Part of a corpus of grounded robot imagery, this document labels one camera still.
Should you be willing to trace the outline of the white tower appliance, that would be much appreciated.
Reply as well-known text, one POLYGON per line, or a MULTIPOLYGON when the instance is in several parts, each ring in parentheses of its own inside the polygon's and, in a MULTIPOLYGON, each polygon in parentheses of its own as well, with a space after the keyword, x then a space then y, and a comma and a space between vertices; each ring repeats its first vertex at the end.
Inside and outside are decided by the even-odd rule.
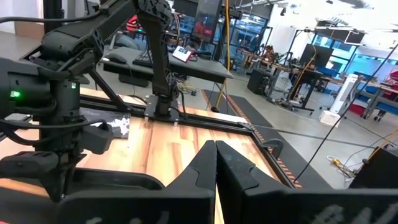
POLYGON ((358 85, 363 78, 364 77, 362 75, 356 75, 353 73, 347 75, 329 111, 338 114, 343 106, 347 106, 348 102, 354 99, 358 85))

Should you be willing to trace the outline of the wide black monitor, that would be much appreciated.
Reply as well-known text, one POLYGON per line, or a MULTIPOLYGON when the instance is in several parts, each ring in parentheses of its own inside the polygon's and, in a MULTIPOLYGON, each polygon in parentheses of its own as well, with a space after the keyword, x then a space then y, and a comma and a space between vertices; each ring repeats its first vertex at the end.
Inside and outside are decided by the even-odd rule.
POLYGON ((333 49, 307 44, 299 60, 301 65, 306 65, 310 60, 317 68, 326 67, 333 53, 333 49))

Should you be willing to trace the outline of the black printed mat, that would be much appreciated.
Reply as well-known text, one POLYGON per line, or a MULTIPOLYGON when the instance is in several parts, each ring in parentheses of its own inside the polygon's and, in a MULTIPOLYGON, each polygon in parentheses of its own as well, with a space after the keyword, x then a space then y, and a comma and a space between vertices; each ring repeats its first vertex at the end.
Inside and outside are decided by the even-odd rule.
POLYGON ((129 136, 129 113, 80 108, 80 114, 83 115, 88 121, 95 119, 105 120, 110 126, 112 126, 115 138, 127 139, 129 136))

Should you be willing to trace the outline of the black table clamp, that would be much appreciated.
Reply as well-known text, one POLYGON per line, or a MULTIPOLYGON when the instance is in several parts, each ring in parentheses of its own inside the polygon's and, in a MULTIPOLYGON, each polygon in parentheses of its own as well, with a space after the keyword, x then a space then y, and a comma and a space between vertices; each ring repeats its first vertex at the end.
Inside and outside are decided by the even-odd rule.
POLYGON ((261 142, 260 146, 268 150, 275 159, 278 159, 284 148, 284 143, 278 138, 272 138, 261 142))

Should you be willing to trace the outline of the black workbench desk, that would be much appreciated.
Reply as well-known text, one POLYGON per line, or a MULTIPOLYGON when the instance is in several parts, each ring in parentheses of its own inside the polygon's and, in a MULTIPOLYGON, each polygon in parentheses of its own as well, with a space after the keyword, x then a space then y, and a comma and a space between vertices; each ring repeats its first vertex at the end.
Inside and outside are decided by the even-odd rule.
POLYGON ((286 108, 290 111, 305 110, 312 115, 315 110, 313 108, 307 107, 310 96, 315 90, 318 82, 329 81, 330 79, 319 71, 307 68, 286 67, 279 64, 274 64, 274 68, 276 70, 287 72, 289 75, 292 75, 292 78, 295 78, 295 82, 292 84, 288 95, 285 98, 276 100, 276 105, 286 108), (300 100, 299 93, 304 84, 308 84, 310 87, 304 98, 300 100))

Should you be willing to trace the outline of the black rectangular tray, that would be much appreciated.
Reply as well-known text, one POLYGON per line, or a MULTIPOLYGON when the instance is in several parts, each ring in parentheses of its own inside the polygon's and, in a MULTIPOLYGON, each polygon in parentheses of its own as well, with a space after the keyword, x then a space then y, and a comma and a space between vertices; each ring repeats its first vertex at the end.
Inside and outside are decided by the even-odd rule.
MULTIPOLYGON (((77 168, 77 182, 67 195, 82 190, 160 190, 159 180, 146 174, 77 168)), ((42 187, 37 179, 11 178, 42 187)), ((57 203, 49 197, 27 194, 0 187, 0 224, 55 224, 57 203)))

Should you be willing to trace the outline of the tall black monitor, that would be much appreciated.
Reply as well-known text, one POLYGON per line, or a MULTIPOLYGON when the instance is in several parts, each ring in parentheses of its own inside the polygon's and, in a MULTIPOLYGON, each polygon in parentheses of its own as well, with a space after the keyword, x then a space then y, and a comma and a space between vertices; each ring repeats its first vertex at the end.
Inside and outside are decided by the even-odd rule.
POLYGON ((212 42, 223 0, 198 0, 192 37, 212 42))

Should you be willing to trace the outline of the black equipment case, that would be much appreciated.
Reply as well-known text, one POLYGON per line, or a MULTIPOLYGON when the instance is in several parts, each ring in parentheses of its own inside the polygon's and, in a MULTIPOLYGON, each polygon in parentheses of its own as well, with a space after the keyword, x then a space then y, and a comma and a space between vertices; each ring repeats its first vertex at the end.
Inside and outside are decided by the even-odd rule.
POLYGON ((371 158, 363 162, 349 188, 398 189, 398 147, 377 147, 371 158))

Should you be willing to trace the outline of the white box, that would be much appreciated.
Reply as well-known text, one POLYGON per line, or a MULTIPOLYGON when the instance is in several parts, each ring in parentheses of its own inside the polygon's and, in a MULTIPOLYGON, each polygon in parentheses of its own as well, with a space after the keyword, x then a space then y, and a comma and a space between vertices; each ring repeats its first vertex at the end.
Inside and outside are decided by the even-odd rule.
POLYGON ((341 116, 338 113, 323 110, 319 116, 319 122, 337 128, 340 124, 340 118, 341 116))

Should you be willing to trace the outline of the black computer mouse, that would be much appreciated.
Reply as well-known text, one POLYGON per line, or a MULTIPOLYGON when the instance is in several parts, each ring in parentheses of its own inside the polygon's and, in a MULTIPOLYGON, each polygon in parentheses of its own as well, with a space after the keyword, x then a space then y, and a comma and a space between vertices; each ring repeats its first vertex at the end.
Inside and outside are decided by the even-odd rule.
POLYGON ((106 54, 103 59, 118 64, 127 64, 127 60, 119 54, 109 53, 106 54))

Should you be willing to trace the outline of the black keyboard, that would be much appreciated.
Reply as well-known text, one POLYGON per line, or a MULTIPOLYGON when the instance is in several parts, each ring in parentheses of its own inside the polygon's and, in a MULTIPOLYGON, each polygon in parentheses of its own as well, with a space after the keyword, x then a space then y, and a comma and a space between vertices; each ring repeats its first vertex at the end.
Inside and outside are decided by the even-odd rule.
POLYGON ((151 50, 142 51, 132 62, 134 65, 152 68, 152 52, 151 50))

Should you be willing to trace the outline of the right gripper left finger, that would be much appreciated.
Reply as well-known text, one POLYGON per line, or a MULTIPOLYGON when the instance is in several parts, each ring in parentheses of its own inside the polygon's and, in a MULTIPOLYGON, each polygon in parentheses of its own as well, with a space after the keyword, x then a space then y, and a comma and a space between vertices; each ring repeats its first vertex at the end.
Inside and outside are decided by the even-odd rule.
POLYGON ((204 143, 183 172, 163 191, 189 191, 203 189, 215 191, 217 147, 215 141, 204 143))

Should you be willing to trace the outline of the black computer tower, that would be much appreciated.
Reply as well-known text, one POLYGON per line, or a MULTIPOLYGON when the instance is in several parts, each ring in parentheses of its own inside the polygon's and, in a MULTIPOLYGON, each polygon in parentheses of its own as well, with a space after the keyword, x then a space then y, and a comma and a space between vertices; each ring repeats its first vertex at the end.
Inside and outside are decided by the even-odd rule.
POLYGON ((267 96, 272 90, 274 76, 265 70, 254 69, 251 72, 247 88, 256 95, 267 96))

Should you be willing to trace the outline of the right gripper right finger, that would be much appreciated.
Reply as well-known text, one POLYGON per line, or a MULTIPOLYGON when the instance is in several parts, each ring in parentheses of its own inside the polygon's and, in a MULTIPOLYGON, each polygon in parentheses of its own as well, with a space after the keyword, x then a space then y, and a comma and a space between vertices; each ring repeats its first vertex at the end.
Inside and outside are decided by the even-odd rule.
POLYGON ((223 141, 217 141, 216 182, 225 224, 287 224, 287 187, 223 141))

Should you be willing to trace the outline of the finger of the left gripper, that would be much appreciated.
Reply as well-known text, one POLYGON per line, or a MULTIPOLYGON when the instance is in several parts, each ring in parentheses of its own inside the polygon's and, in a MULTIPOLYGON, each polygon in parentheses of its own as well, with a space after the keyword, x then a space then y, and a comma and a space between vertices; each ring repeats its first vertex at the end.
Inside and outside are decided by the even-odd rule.
POLYGON ((51 201, 59 202, 63 195, 63 177, 47 175, 41 178, 41 184, 51 201))
POLYGON ((75 169, 68 169, 65 174, 62 199, 64 199, 72 191, 73 186, 77 182, 77 178, 75 177, 75 171, 75 169))

